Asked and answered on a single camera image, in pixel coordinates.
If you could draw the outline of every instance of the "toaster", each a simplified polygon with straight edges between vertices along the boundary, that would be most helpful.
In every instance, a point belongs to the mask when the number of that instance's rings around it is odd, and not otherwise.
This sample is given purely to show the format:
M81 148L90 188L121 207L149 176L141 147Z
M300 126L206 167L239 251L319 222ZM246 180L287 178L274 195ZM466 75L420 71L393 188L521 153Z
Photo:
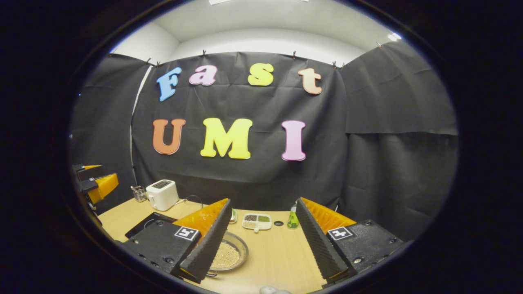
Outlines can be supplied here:
M163 179L145 188L151 206L159 211L171 208L178 200L176 183L172 180Z

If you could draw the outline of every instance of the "power cord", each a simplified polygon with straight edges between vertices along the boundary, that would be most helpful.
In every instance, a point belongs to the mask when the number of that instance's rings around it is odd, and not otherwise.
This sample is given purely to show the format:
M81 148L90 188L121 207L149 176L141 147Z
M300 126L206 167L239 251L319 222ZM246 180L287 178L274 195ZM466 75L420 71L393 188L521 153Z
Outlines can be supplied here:
M189 198L189 197L196 197L196 198L198 198L198 200L200 200L201 207L203 208L203 202L201 201L200 197L198 197L198 196L196 196L194 194L191 194L191 195L185 197L185 199L178 200L178 202L176 202L174 205L177 205L178 203L187 201L187 198Z

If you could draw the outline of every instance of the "white cable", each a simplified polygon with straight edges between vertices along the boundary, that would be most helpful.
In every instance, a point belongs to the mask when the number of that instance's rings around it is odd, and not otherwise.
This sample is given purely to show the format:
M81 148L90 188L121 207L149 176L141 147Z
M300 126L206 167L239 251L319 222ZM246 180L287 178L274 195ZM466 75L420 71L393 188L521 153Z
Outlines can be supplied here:
M132 161L132 117L134 115L134 110L136 109L136 104L138 103L138 97L140 96L140 92L142 91L143 85L145 84L145 80L147 79L147 76L149 76L149 73L151 72L152 68L153 68L152 66L149 66L149 68L145 72L142 82L140 83L140 87L138 88L138 93L136 93L136 99L134 100L134 106L132 107L131 124L129 125L129 151L131 154L131 167L134 166L134 163ZM136 185L138 185L138 181L136 181L136 173L134 172L134 168L132 169L132 174L134 176L134 182L136 183Z

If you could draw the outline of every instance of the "blue letter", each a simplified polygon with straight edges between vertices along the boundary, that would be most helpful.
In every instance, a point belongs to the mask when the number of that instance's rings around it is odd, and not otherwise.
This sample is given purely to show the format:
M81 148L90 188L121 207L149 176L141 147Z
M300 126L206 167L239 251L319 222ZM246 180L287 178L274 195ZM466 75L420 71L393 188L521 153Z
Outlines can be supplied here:
M173 89L171 85L174 87L178 84L178 78L176 75L179 73L181 73L181 68L177 67L156 80L156 82L160 84L160 93L162 93L160 96L160 101L163 101L174 94L176 90Z

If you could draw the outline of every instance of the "green bottle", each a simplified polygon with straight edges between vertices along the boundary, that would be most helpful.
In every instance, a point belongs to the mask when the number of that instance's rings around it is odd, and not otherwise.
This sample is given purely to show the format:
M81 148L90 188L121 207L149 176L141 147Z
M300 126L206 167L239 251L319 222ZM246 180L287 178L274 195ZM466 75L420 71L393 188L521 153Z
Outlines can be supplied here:
M296 217L296 205L297 204L298 204L298 201L296 200L296 203L291 207L291 212L289 214L289 222L287 223L287 226L292 229L298 227L298 218Z

